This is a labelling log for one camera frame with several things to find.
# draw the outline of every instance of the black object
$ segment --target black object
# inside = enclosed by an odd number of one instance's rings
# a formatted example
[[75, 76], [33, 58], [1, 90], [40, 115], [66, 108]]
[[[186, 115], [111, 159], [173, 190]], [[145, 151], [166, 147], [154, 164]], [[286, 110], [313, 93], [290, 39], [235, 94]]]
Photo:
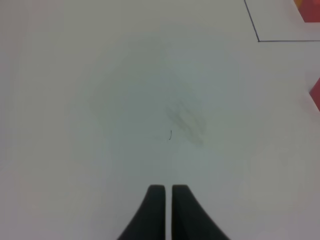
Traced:
[[118, 240], [165, 240], [166, 190], [149, 186], [143, 202]]
[[172, 240], [228, 240], [187, 185], [172, 187]]
[[[164, 240], [166, 193], [151, 185], [144, 200], [118, 240]], [[229, 240], [200, 206], [187, 185], [172, 187], [172, 240]]]

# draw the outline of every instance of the white surface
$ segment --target white surface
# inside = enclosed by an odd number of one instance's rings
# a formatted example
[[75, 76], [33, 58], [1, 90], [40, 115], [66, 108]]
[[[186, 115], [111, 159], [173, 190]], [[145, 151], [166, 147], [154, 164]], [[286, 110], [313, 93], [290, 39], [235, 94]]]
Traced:
[[168, 206], [188, 184], [231, 239], [318, 235], [318, 45], [257, 43], [235, 0], [5, 0], [0, 16], [2, 240], [116, 239], [150, 184]]
[[246, 0], [260, 41], [320, 40], [320, 24], [305, 23], [294, 0]]

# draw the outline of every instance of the red object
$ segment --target red object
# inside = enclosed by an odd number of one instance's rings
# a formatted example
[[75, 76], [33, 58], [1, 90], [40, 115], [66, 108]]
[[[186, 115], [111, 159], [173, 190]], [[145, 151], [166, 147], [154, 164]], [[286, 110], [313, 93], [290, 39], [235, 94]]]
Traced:
[[305, 23], [320, 23], [320, 0], [295, 0]]
[[320, 79], [316, 82], [310, 91], [310, 96], [312, 97], [315, 105], [320, 111]]

